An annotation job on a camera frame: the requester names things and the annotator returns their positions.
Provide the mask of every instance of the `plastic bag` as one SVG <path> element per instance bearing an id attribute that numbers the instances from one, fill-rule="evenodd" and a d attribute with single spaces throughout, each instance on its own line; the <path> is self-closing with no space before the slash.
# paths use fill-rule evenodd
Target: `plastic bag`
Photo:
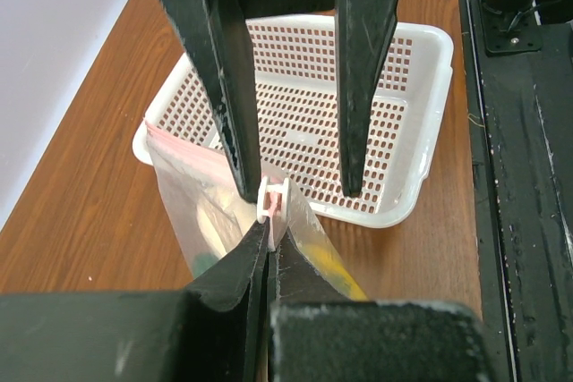
<path id="1" fill-rule="evenodd" d="M 199 276 L 241 241 L 256 222 L 256 205 L 239 196 L 224 154 L 178 139 L 151 124 L 147 129 L 161 199 L 185 261 L 193 276 Z M 282 183 L 287 177 L 269 163 L 263 162 L 261 167 L 272 183 Z M 271 217 L 271 249 L 290 228 L 299 251 L 325 279 L 344 295 L 365 299 L 294 182 L 290 183 L 286 222 Z"/>

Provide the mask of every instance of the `green object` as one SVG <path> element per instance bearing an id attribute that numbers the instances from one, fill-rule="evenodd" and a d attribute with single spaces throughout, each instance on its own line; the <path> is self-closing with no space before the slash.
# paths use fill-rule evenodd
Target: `green object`
<path id="1" fill-rule="evenodd" d="M 201 276 L 203 273 L 213 267 L 217 261 L 217 256 L 210 252 L 203 252 L 202 254 L 199 254 L 197 257 L 195 257 L 193 263 L 191 263 L 191 273 L 193 277 Z"/>

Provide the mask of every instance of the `white wall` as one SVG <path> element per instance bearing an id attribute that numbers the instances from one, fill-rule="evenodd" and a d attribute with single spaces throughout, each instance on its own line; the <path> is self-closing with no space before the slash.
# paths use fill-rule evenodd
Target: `white wall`
<path id="1" fill-rule="evenodd" d="M 127 0 L 0 0 L 0 229 Z"/>

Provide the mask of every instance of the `yellow object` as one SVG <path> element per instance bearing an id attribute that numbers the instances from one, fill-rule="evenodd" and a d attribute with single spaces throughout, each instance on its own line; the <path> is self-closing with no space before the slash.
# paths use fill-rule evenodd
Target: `yellow object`
<path id="1" fill-rule="evenodd" d="M 309 243 L 300 244 L 299 251 L 339 292 L 352 300 L 368 300 L 366 294 L 344 268 L 342 259 L 333 249 Z"/>

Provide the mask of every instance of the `black metal frame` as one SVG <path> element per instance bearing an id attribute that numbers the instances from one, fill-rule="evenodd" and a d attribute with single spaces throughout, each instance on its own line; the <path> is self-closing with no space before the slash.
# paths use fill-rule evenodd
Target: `black metal frame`
<path id="1" fill-rule="evenodd" d="M 0 295 L 11 381 L 494 381 L 472 311 L 350 301 L 269 222 L 184 290 Z"/>
<path id="2" fill-rule="evenodd" d="M 559 135 L 573 131 L 570 28 L 540 27 L 540 52 L 488 56 L 479 2 L 460 0 L 460 14 L 485 342 L 502 381 L 571 380 L 573 269 L 563 200 L 573 182 Z"/>

